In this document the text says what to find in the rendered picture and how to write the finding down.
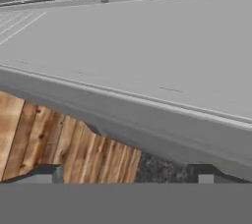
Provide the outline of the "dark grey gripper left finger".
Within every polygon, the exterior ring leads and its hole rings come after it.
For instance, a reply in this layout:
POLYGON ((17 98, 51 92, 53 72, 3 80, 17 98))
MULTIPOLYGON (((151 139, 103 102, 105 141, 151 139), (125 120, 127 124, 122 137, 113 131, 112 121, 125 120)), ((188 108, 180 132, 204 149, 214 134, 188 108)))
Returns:
POLYGON ((62 168, 59 164, 39 164, 28 173, 2 181, 2 184, 61 184, 62 168))

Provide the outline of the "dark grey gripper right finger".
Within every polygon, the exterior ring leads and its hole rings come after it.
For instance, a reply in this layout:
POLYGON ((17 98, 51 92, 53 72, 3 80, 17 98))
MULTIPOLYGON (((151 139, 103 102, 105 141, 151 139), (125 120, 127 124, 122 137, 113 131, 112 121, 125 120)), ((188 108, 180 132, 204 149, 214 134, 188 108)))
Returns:
POLYGON ((198 184, 250 184, 250 181, 228 175, 212 164, 190 164, 198 184))

